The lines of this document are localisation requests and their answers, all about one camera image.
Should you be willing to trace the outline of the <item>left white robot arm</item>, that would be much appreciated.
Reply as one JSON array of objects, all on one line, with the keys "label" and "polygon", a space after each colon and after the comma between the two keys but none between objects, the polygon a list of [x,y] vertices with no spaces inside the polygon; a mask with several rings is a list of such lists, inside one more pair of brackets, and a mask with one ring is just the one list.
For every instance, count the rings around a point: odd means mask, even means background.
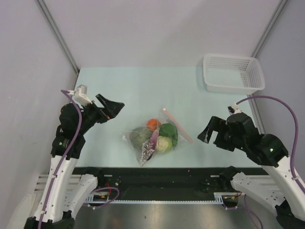
[{"label": "left white robot arm", "polygon": [[85,144],[84,135],[95,124],[114,119],[125,105],[98,94],[96,98],[102,104],[98,107],[85,93],[66,90],[62,93],[70,103],[61,108],[46,186],[34,215],[26,220],[26,229],[72,229],[86,198],[94,191],[110,189],[105,185],[102,169],[87,167],[77,186],[67,194],[71,175]]}]

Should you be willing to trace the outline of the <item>green fake bell pepper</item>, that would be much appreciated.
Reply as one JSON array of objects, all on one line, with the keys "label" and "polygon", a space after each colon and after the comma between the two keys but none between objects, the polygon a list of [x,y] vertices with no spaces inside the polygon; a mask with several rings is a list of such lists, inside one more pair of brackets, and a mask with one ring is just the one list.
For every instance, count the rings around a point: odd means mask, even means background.
[{"label": "green fake bell pepper", "polygon": [[171,123],[165,123],[160,126],[159,135],[171,139],[172,145],[175,148],[178,144],[178,130],[177,127]]}]

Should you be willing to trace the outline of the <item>pale green fake cabbage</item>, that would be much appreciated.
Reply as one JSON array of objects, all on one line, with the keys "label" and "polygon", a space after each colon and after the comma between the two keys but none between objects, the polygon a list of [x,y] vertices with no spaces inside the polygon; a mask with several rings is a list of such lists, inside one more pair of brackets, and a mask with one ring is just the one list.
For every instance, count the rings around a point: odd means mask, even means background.
[{"label": "pale green fake cabbage", "polygon": [[159,136],[155,150],[160,153],[167,153],[173,147],[172,141],[169,137]]}]

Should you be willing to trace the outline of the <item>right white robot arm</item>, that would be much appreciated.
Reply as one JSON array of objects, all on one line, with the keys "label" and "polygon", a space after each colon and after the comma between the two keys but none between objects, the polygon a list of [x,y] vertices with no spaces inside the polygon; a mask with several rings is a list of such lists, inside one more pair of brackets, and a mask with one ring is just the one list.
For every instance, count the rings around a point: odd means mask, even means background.
[{"label": "right white robot arm", "polygon": [[230,166],[220,175],[220,187],[224,191],[240,191],[263,205],[276,216],[284,229],[305,227],[305,194],[293,178],[288,151],[281,140],[272,134],[260,134],[251,117],[244,113],[233,114],[226,120],[211,117],[198,139],[209,143],[217,132],[214,144],[221,149],[239,149],[261,166],[280,190],[280,195],[252,181],[241,170]]}]

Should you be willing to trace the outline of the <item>clear zip top bag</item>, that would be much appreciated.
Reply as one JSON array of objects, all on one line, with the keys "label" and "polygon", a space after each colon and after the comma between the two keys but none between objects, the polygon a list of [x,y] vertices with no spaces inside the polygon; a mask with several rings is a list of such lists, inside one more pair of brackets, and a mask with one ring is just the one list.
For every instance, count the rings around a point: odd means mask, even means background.
[{"label": "clear zip top bag", "polygon": [[122,139],[134,152],[141,167],[157,155],[180,150],[193,142],[166,108],[159,111],[158,117],[122,133]]}]

